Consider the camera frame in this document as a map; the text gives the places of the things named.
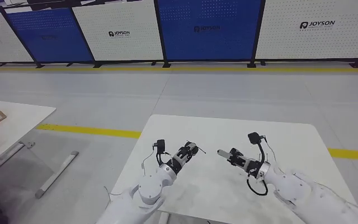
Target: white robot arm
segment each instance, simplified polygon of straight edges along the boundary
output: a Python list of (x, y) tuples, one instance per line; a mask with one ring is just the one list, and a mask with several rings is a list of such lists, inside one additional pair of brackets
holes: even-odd
[(328, 187), (311, 181), (298, 172), (284, 174), (278, 167), (265, 162), (265, 154), (260, 145), (261, 139), (256, 132), (248, 135), (252, 144), (257, 144), (261, 151), (261, 161), (246, 158), (237, 149), (230, 153), (218, 150), (220, 156), (225, 157), (232, 165), (239, 166), (248, 176), (262, 179), (266, 188), (265, 193), (254, 191), (247, 180), (249, 188), (257, 195), (267, 195), (266, 184), (272, 184), (276, 190), (275, 196), (285, 203), (306, 224), (357, 224), (357, 208), (339, 197)]
[[(157, 147), (157, 161), (159, 167), (153, 175), (146, 175), (137, 185), (129, 188), (117, 196), (106, 208), (97, 224), (143, 224), (164, 203), (162, 190), (165, 186), (171, 186), (177, 178), (177, 174), (185, 163), (198, 152), (195, 143), (187, 142), (167, 163), (161, 159), (165, 152), (164, 140), (158, 140), (153, 144)], [(134, 194), (139, 195), (146, 205), (142, 207), (133, 200)]]

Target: black cable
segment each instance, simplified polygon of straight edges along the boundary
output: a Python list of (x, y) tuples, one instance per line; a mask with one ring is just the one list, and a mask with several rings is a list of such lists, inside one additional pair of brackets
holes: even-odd
[[(258, 172), (262, 166), (262, 164), (265, 162), (265, 153), (263, 152), (263, 149), (262, 149), (262, 146), (260, 143), (258, 143), (258, 148), (260, 149), (260, 152), (261, 152), (261, 161), (260, 161), (260, 165), (258, 166), (258, 170), (256, 171), (256, 176), (258, 175)], [(247, 180), (246, 180), (246, 183), (247, 183), (247, 186), (250, 188), (250, 190), (252, 192), (254, 192), (255, 194), (259, 195), (259, 196), (266, 196), (267, 193), (269, 192), (269, 189), (267, 188), (267, 185), (266, 185), (266, 182), (264, 180), (262, 180), (262, 183), (263, 185), (265, 186), (265, 192), (264, 193), (258, 193), (257, 191), (255, 191), (254, 189), (251, 188), (251, 185), (250, 185), (250, 182), (249, 182), (249, 177), (250, 177), (250, 173), (248, 174), (247, 176)]]
[(158, 162), (158, 165), (160, 166), (161, 164), (163, 164), (163, 161), (162, 161), (162, 156), (160, 154), (156, 154), (156, 158), (157, 158), (157, 162)]
[(264, 180), (262, 180), (262, 183), (265, 186), (266, 191), (264, 193), (258, 193), (254, 189), (251, 188), (251, 185), (250, 185), (250, 182), (249, 182), (249, 177), (250, 177), (250, 174), (248, 174), (248, 176), (247, 176), (246, 183), (247, 183), (247, 186), (250, 188), (250, 190), (252, 192), (254, 192), (255, 194), (259, 195), (259, 196), (266, 196), (267, 193), (269, 192), (269, 189), (267, 188), (266, 182)]
[(262, 149), (262, 146), (261, 144), (259, 143), (258, 144), (258, 148), (260, 149), (260, 152), (261, 152), (261, 161), (260, 161), (260, 168), (262, 166), (262, 164), (265, 162), (265, 153), (263, 152), (263, 149)]

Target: white table top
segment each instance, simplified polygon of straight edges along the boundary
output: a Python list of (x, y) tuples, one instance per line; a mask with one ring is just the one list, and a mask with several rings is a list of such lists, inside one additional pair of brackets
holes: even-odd
[[(112, 192), (122, 192), (143, 176), (141, 163), (151, 153), (152, 143), (165, 139), (166, 151), (174, 154), (189, 140), (206, 154), (199, 151), (180, 171), (174, 184), (166, 188), (166, 201), (160, 211), (232, 224), (303, 223), (275, 198), (272, 185), (268, 196), (255, 195), (246, 185), (246, 173), (216, 154), (218, 149), (230, 151), (234, 147), (245, 156), (258, 159), (259, 149), (247, 137), (252, 132), (266, 135), (284, 171), (297, 169), (355, 202), (317, 130), (310, 124), (167, 115), (150, 117)], [(262, 146), (268, 161), (274, 163), (269, 148), (265, 143)], [(154, 153), (145, 162), (147, 174), (156, 167)], [(264, 191), (261, 184), (251, 182), (260, 187), (257, 191)]]
[(56, 108), (0, 101), (0, 110), (7, 116), (0, 122), (1, 156)]

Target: wall partition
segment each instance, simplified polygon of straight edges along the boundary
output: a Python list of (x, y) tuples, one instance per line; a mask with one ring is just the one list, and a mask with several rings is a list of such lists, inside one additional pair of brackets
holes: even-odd
[(0, 14), (0, 62), (34, 62)]
[(357, 0), (266, 0), (256, 59), (358, 58)]
[(158, 0), (168, 60), (250, 60), (261, 0)]
[(96, 61), (163, 60), (151, 0), (73, 9)]
[(71, 9), (18, 12), (7, 16), (38, 62), (93, 62)]

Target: blue pegboard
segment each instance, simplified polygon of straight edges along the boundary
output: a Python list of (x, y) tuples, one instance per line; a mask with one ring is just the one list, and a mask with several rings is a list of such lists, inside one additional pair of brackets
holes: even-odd
[(168, 60), (250, 59), (261, 0), (158, 0)]
[(90, 62), (92, 57), (70, 9), (8, 14), (38, 62)]

